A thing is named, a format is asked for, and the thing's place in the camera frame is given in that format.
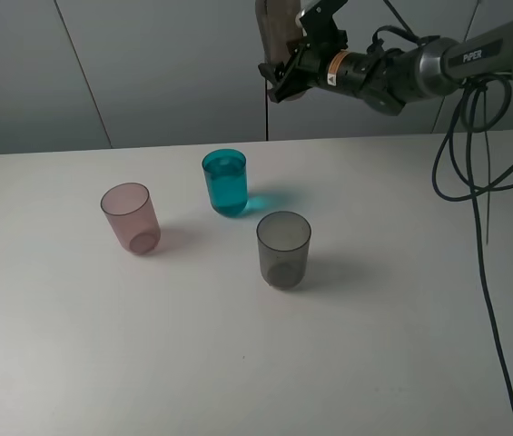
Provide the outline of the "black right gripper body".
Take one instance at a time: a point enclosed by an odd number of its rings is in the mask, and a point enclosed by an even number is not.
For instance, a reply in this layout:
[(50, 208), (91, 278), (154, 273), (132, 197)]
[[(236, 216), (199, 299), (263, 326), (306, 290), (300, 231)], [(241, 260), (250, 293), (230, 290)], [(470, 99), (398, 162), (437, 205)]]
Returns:
[(307, 31), (304, 36), (297, 71), (308, 87), (319, 87), (326, 80), (326, 70), (332, 58), (348, 48), (347, 32), (338, 28)]

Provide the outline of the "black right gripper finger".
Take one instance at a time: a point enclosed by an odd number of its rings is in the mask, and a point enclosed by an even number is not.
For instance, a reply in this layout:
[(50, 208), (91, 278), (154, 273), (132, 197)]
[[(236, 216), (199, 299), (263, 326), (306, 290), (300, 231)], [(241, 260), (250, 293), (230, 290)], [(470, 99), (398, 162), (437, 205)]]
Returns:
[(258, 70), (261, 76), (264, 79), (266, 79), (270, 84), (277, 84), (282, 79), (284, 72), (284, 63), (261, 63), (258, 65)]
[(277, 84), (272, 84), (267, 94), (273, 103), (298, 99), (311, 89), (312, 80), (313, 72), (310, 68), (285, 64), (282, 79)]

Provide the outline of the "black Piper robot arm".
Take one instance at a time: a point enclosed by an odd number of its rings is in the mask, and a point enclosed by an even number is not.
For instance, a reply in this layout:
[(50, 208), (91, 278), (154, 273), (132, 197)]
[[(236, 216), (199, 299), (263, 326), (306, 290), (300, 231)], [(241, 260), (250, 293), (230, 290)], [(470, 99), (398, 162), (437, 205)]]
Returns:
[(345, 31), (333, 16), (342, 1), (318, 1), (300, 11), (304, 35), (287, 42), (287, 62), (263, 63), (268, 96), (280, 103), (311, 88), (364, 101), (388, 116), (406, 104), (447, 96), (466, 83), (492, 75), (513, 81), (513, 21), (465, 42), (438, 35), (416, 36), (393, 25), (381, 27), (413, 43), (414, 49), (385, 49), (379, 33), (363, 53), (348, 49)]

